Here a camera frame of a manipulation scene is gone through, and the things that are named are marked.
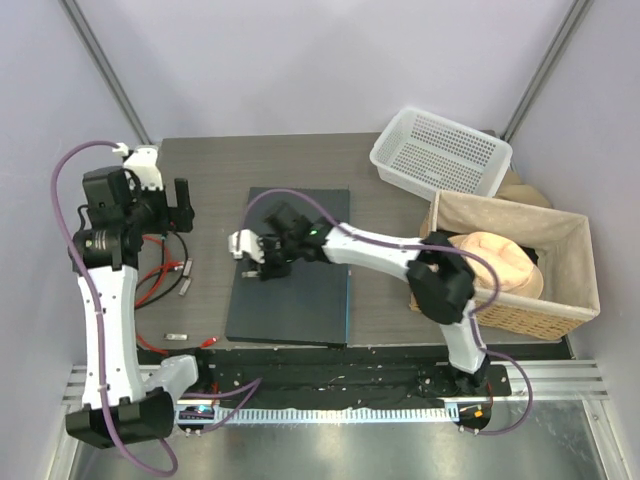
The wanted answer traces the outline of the small grey plug connector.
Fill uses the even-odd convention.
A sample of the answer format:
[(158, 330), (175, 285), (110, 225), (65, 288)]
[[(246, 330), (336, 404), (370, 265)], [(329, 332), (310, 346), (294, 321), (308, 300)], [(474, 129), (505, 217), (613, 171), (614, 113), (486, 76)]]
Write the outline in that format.
[(164, 340), (166, 341), (187, 341), (189, 336), (181, 333), (166, 333), (164, 334)]
[(191, 270), (193, 267), (193, 259), (192, 258), (188, 258), (183, 266), (183, 276), (184, 277), (189, 277), (191, 274)]
[(182, 283), (182, 285), (181, 285), (181, 288), (180, 288), (180, 290), (178, 292), (178, 295), (179, 296), (185, 296), (186, 293), (188, 292), (190, 286), (191, 286), (191, 283), (192, 283), (192, 279), (191, 278), (185, 278), (183, 283)]

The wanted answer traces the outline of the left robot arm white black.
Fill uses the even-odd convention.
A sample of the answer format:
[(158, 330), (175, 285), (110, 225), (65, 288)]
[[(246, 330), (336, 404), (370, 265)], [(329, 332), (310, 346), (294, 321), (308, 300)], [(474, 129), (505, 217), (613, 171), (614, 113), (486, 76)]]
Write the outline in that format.
[(195, 217), (187, 180), (174, 182), (175, 206), (169, 206), (160, 181), (127, 167), (97, 169), (82, 181), (89, 222), (73, 241), (85, 264), (77, 274), (85, 303), (87, 376), (81, 408), (65, 422), (70, 436), (100, 449), (114, 445), (109, 423), (125, 444), (168, 437), (180, 397), (203, 398), (213, 385), (212, 373), (193, 353), (163, 360), (149, 378), (139, 367), (134, 307), (143, 238), (189, 233)]

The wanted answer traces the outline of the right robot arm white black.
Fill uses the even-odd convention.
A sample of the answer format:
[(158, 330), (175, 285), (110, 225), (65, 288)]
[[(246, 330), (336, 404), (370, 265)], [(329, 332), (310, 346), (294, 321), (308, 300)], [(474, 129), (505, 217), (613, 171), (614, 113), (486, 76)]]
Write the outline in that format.
[(312, 221), (286, 202), (277, 204), (264, 223), (271, 232), (252, 236), (260, 278), (286, 276), (290, 264), (302, 259), (364, 267), (399, 279), (409, 286), (422, 315), (439, 325), (455, 389), (472, 395), (486, 385), (490, 360), (472, 319), (475, 273), (446, 236), (394, 238), (327, 216)]

